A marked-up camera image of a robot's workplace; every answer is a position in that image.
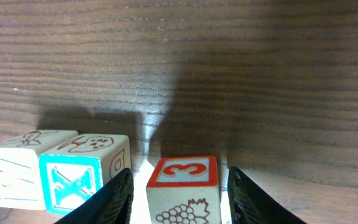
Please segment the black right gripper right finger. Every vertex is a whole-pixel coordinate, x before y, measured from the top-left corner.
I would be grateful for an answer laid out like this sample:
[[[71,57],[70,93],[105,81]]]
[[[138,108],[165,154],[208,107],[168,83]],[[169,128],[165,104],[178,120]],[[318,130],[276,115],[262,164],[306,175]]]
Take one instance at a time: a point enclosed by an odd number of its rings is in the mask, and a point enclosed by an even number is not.
[[[229,169],[227,192],[233,224],[305,224],[238,167]]]

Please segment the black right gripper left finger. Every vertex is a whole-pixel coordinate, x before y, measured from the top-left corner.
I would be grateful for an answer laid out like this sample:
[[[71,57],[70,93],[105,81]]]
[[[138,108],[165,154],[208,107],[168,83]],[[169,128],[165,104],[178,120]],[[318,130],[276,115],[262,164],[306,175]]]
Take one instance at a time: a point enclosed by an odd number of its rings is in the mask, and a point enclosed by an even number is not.
[[[132,171],[125,168],[55,224],[129,224],[133,199]]]

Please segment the green sided wooden block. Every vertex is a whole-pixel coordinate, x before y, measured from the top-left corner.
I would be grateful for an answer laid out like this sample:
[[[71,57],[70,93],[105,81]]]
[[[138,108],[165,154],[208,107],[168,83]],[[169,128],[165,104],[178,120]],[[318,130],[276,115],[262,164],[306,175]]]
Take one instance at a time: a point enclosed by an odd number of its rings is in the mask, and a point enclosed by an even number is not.
[[[152,223],[222,222],[214,156],[162,158],[147,183],[146,192]]]

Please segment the yellow M wooden block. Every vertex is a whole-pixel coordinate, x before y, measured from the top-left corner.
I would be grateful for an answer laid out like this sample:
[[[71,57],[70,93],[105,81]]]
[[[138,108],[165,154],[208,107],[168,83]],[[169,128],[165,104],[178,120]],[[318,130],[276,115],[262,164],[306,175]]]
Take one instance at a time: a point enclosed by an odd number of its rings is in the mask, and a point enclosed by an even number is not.
[[[77,135],[44,129],[0,142],[0,207],[45,210],[39,157]]]

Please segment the blue X wooden block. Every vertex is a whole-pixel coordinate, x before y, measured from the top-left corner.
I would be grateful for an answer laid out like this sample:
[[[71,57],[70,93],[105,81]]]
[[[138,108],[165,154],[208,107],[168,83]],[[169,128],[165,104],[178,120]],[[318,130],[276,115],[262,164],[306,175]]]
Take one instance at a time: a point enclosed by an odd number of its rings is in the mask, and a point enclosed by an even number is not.
[[[39,157],[46,210],[70,213],[125,168],[131,168],[126,135],[81,134],[47,150]]]

